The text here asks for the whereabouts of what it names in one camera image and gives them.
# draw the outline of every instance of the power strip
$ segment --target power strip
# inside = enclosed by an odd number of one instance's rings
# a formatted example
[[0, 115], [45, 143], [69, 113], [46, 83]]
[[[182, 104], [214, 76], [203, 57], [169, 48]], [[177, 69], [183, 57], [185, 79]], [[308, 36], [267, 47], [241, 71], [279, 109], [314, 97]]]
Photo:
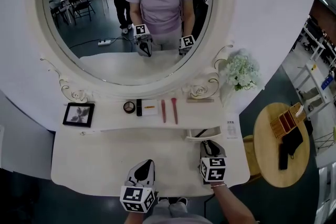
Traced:
[[101, 40], [98, 42], [98, 46], [106, 46], [106, 45], [110, 45], [112, 43], [111, 40]]

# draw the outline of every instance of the round compact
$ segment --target round compact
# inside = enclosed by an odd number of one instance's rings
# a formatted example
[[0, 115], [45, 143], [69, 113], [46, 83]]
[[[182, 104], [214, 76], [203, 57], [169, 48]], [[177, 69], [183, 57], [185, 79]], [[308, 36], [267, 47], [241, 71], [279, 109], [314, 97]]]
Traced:
[[124, 104], [124, 111], [127, 114], [132, 114], [135, 111], [135, 104], [133, 102], [126, 102]]

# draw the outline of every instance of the picture frame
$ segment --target picture frame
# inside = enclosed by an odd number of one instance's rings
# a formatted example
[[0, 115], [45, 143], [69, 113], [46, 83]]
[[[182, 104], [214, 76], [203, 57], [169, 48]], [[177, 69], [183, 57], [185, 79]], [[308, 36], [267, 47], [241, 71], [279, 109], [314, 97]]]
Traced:
[[95, 104], [68, 103], [63, 119], [63, 125], [77, 127], [91, 127]]

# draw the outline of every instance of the black pants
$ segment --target black pants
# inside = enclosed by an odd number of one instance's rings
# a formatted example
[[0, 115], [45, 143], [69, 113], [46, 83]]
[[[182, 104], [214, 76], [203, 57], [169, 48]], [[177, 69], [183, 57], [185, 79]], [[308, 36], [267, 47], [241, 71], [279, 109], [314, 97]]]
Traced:
[[127, 25], [132, 24], [130, 16], [130, 3], [126, 0], [114, 0], [115, 8], [117, 9], [117, 16], [120, 22], [120, 28], [127, 28]]

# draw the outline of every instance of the oval mirror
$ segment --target oval mirror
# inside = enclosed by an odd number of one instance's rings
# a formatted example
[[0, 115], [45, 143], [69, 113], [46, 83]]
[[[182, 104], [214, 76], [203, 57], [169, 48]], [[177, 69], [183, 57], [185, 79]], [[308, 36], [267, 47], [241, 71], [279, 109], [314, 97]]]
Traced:
[[96, 78], [130, 86], [184, 65], [202, 41], [211, 6], [212, 0], [44, 0], [62, 51]]

